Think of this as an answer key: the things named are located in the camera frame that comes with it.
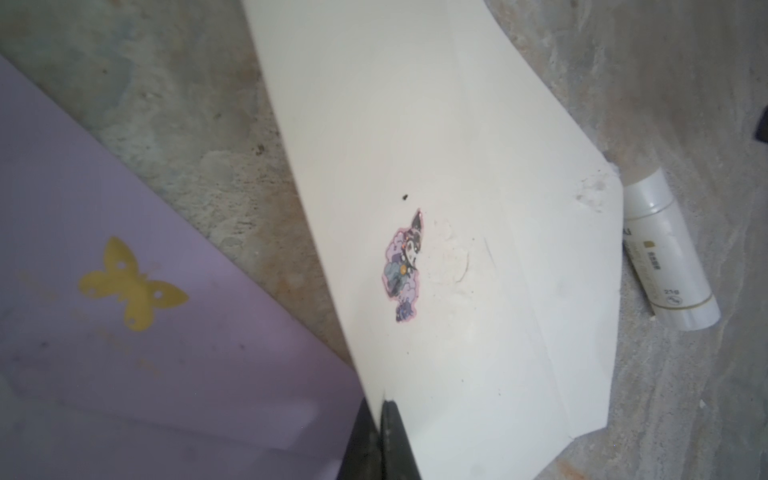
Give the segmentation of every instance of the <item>glue stick label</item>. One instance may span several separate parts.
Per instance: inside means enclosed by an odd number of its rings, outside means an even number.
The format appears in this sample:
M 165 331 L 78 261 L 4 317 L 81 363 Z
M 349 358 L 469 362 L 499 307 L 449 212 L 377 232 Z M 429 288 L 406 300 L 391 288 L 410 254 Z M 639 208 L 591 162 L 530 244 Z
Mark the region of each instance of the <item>glue stick label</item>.
M 658 213 L 625 220 L 624 248 L 655 306 L 686 309 L 712 296 L 676 201 Z

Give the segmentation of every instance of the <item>yellow butterfly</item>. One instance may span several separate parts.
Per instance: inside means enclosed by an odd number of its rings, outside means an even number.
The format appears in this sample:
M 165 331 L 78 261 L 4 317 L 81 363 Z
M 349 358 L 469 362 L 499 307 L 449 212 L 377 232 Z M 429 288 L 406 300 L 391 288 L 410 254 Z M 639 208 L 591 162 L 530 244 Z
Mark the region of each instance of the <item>yellow butterfly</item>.
M 147 280 L 146 273 L 140 274 L 136 257 L 117 237 L 111 237 L 104 248 L 104 268 L 84 275 L 78 289 L 90 298 L 118 295 L 118 302 L 127 300 L 123 321 L 129 329 L 149 328 L 154 320 L 152 308 L 172 308 L 189 300 L 170 283 Z

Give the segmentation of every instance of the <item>cartoon character sticker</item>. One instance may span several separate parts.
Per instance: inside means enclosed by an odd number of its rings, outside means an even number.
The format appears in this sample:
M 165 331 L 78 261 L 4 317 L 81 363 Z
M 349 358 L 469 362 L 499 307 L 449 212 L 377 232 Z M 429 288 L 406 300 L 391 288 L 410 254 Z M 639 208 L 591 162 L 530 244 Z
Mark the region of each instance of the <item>cartoon character sticker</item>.
M 416 257 L 422 249 L 422 211 L 417 210 L 410 228 L 397 230 L 386 249 L 382 281 L 387 296 L 397 300 L 395 320 L 405 322 L 416 316 L 419 298 L 419 271 Z

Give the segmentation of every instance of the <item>black object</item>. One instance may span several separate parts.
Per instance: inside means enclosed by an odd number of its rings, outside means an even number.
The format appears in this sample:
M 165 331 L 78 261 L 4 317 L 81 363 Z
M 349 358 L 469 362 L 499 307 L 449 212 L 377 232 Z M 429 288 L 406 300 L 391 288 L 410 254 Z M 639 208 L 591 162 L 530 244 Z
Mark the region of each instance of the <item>black object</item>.
M 363 399 L 336 480 L 421 480 L 394 402 L 384 402 L 379 435 Z
M 763 111 L 763 116 L 760 122 L 757 124 L 757 132 L 755 132 L 755 138 L 759 141 L 768 144 L 768 107 Z

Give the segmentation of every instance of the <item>sticker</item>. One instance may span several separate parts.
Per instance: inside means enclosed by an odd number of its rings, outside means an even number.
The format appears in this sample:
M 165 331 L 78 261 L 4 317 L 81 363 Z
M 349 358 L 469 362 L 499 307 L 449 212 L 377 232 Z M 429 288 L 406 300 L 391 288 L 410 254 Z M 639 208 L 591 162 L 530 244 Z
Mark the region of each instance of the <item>sticker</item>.
M 153 308 L 173 308 L 189 299 L 168 282 L 147 280 L 146 273 L 139 273 L 139 264 L 131 249 L 117 237 L 110 238 L 104 248 L 104 271 L 85 274 L 78 289 L 90 298 L 117 295 L 118 302 L 127 300 L 123 321 L 137 332 L 152 325 Z
M 422 249 L 422 225 L 422 211 L 417 210 L 411 226 L 397 230 L 386 249 L 382 281 L 387 296 L 397 301 L 397 322 L 406 322 L 416 316 L 415 304 L 419 299 L 416 257 Z

